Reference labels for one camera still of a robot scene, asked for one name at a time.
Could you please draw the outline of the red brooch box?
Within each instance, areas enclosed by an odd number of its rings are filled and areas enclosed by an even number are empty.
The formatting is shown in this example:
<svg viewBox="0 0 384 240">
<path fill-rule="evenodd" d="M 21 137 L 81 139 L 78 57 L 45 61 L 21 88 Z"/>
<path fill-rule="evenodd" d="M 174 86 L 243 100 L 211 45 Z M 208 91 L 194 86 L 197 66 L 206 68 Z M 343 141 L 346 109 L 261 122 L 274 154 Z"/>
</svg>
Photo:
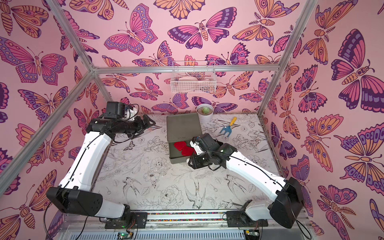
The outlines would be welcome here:
<svg viewBox="0 0 384 240">
<path fill-rule="evenodd" d="M 174 147 L 181 152 L 187 146 L 186 142 L 176 142 L 174 143 Z"/>
<path fill-rule="evenodd" d="M 194 153 L 195 153 L 195 149 L 189 146 L 184 146 L 181 151 L 181 154 L 184 157 L 192 156 Z"/>
</svg>

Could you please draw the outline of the green drawer cabinet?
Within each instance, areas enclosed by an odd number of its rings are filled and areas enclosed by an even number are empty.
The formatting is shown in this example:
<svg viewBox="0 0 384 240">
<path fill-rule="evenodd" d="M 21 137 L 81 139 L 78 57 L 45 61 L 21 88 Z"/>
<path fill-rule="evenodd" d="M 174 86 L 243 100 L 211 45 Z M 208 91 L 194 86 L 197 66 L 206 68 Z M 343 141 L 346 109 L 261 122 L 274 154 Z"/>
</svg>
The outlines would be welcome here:
<svg viewBox="0 0 384 240">
<path fill-rule="evenodd" d="M 190 146 L 193 137 L 202 135 L 200 119 L 197 113 L 167 116 L 167 142 L 171 164 L 185 163 L 187 156 L 174 146 L 176 142 L 186 142 Z"/>
</svg>

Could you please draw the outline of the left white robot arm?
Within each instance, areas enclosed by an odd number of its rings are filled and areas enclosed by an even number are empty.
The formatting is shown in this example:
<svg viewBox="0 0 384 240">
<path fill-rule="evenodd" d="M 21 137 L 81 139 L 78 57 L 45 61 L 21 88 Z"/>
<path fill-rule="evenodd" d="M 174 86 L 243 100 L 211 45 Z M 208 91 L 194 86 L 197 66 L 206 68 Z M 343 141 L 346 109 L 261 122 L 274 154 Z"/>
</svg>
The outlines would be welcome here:
<svg viewBox="0 0 384 240">
<path fill-rule="evenodd" d="M 91 119 L 86 127 L 84 142 L 66 176 L 57 187 L 48 189 L 46 196 L 64 214 L 107 219 L 128 218 L 128 205 L 106 200 L 93 188 L 116 135 L 128 140 L 140 137 L 156 123 L 139 110 L 121 102 L 108 102 L 106 111 Z"/>
</svg>

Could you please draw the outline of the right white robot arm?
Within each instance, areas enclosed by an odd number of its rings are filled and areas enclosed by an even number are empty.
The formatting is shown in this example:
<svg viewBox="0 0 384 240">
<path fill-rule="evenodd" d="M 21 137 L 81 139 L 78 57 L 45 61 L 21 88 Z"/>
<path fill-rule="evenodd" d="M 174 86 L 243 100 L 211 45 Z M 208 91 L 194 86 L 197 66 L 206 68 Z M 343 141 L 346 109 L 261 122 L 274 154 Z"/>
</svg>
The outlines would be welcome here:
<svg viewBox="0 0 384 240">
<path fill-rule="evenodd" d="M 298 180 L 287 180 L 263 169 L 232 145 L 217 141 L 209 134 L 192 138 L 190 146 L 195 150 L 188 159 L 191 168 L 223 167 L 240 175 L 268 197 L 268 201 L 259 205 L 247 201 L 238 211 L 239 217 L 227 214 L 228 221 L 272 219 L 284 228 L 293 227 L 304 207 L 302 185 Z"/>
</svg>

